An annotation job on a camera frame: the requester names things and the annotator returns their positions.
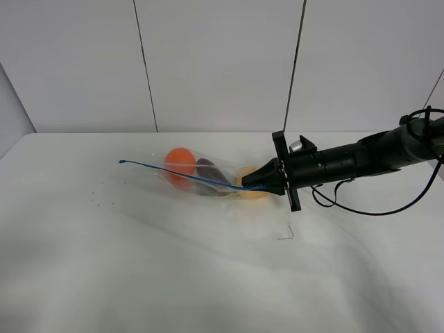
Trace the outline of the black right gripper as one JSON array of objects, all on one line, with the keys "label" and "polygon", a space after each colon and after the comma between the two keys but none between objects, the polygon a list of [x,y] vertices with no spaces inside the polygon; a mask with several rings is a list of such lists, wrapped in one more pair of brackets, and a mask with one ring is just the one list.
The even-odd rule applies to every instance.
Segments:
[{"label": "black right gripper", "polygon": [[[245,188],[289,197],[291,211],[301,210],[298,190],[319,184],[354,177],[354,155],[346,147],[319,151],[308,139],[300,136],[302,149],[291,152],[282,131],[272,134],[277,158],[242,178]],[[280,173],[285,187],[280,185]]]}]

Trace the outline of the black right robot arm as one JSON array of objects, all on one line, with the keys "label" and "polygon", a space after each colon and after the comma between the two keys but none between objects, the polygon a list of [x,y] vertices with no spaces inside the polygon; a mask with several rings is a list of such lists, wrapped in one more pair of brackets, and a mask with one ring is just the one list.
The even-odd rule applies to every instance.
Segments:
[{"label": "black right robot arm", "polygon": [[291,210],[301,209],[298,190],[336,181],[393,173],[402,167],[443,160],[443,119],[431,120],[433,109],[400,119],[396,129],[370,135],[353,144],[318,150],[305,137],[301,148],[290,151],[284,133],[272,134],[277,156],[243,177],[244,187],[288,195]]}]

